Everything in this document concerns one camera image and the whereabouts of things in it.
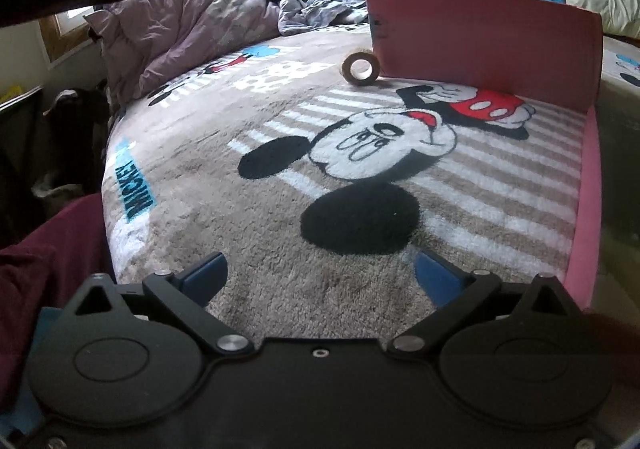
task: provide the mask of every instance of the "red tongue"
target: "red tongue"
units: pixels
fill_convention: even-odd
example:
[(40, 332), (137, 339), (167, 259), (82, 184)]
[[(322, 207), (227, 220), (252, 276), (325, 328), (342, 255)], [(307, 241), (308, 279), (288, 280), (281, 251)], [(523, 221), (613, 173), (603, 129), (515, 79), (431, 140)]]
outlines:
[(436, 118), (431, 113), (425, 113), (423, 111), (407, 111), (403, 113), (411, 118), (417, 118), (421, 120), (424, 124), (429, 125), (431, 127), (436, 127)]

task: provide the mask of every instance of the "brown tape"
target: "brown tape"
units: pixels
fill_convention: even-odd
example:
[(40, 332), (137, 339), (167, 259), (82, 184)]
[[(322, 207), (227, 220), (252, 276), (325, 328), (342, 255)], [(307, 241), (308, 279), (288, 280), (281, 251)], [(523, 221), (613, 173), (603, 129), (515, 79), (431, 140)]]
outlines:
[[(355, 61), (367, 61), (369, 70), (366, 75), (354, 74), (352, 71)], [(340, 66), (340, 74), (344, 79), (354, 86), (369, 86), (373, 84), (380, 75), (380, 62), (371, 50), (359, 48), (351, 52)]]

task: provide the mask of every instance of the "wooden frame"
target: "wooden frame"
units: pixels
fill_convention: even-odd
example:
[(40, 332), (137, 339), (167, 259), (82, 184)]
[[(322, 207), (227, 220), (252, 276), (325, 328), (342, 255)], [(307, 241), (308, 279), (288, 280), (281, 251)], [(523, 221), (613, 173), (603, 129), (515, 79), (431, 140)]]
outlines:
[(50, 15), (38, 20), (42, 42), (50, 63), (54, 63), (63, 55), (89, 40), (87, 23), (61, 34), (56, 16)]

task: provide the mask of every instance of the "beige blanket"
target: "beige blanket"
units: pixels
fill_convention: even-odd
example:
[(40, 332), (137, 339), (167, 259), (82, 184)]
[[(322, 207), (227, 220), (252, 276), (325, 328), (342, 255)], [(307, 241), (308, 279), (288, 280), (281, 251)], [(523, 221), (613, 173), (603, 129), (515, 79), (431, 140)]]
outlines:
[(130, 105), (102, 185), (119, 280), (221, 251), (209, 310), (235, 329), (388, 339), (433, 310), (421, 249), (562, 278), (583, 116), (437, 82), (354, 88), (338, 65), (369, 46), (367, 26), (276, 38)]

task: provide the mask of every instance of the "window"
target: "window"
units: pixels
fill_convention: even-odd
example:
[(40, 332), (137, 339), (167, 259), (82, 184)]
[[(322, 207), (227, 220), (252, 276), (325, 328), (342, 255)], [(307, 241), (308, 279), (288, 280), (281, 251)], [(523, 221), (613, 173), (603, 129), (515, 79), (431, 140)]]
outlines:
[(89, 40), (84, 16), (93, 10), (94, 7), (85, 6), (39, 20), (40, 35), (49, 63), (55, 63)]

